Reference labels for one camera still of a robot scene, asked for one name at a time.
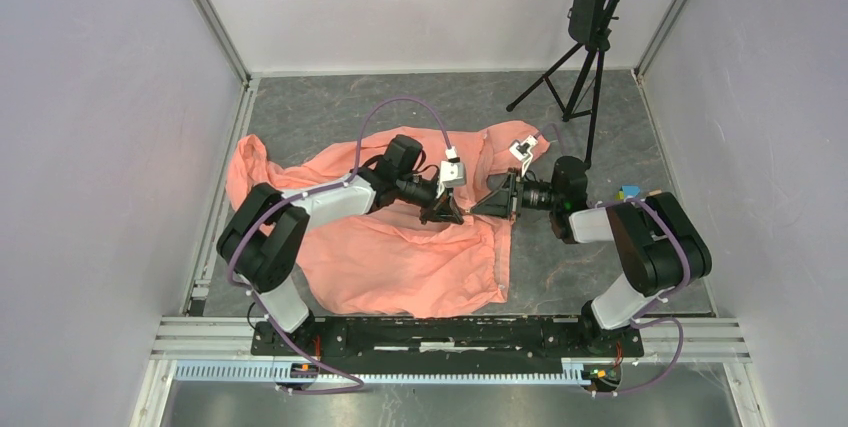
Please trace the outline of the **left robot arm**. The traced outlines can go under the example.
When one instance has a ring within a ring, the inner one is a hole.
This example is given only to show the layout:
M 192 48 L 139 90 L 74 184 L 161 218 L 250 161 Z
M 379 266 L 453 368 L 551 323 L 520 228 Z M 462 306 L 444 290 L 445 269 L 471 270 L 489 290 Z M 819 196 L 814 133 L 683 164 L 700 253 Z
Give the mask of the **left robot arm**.
M 423 176 L 423 146 L 396 135 L 380 154 L 357 159 L 341 178 L 289 192 L 268 183 L 252 187 L 217 239 L 228 280 L 244 287 L 265 310 L 275 339 L 290 354 L 314 341 L 310 310 L 290 276 L 306 234 L 340 219 L 367 215 L 403 201 L 420 209 L 422 223 L 460 224 L 454 190 L 466 183 L 466 167 L 450 146 L 435 174 Z

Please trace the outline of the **salmon pink jacket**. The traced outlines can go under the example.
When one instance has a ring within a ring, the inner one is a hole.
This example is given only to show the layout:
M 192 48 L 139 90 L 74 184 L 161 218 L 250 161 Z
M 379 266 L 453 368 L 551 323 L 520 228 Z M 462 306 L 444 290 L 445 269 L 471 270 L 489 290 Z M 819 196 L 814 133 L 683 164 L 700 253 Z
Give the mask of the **salmon pink jacket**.
M 509 152 L 514 141 L 538 128 L 508 121 L 477 132 L 449 132 L 467 168 L 456 190 L 457 203 L 470 209 L 489 192 L 490 176 L 520 167 Z M 437 129 L 399 127 L 363 139 L 361 160 L 382 154 L 403 134 L 420 142 L 427 161 L 444 160 Z M 226 190 L 238 208 L 251 187 L 298 189 L 335 181 L 351 170 L 355 141 L 333 144 L 300 166 L 272 163 L 256 135 L 242 138 L 230 160 Z M 512 222 L 465 216 L 462 225 L 422 224 L 420 209 L 395 202 L 378 212 L 347 217 L 306 234 L 297 257 L 317 302 L 334 314 L 411 314 L 419 318 L 468 315 L 509 294 Z

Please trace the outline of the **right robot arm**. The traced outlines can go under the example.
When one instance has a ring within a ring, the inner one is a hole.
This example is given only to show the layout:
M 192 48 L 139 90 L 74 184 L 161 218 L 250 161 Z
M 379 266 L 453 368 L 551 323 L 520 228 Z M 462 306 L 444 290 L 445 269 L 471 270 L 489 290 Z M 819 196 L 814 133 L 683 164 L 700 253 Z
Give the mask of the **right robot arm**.
M 546 212 L 553 235 L 565 244 L 609 242 L 616 248 L 621 274 L 578 317 L 578 343 L 591 355 L 606 353 L 618 334 L 711 272 L 709 249 L 672 193 L 591 205 L 587 167 L 576 157 L 558 158 L 548 181 L 510 170 L 471 212 L 514 220 L 527 209 Z

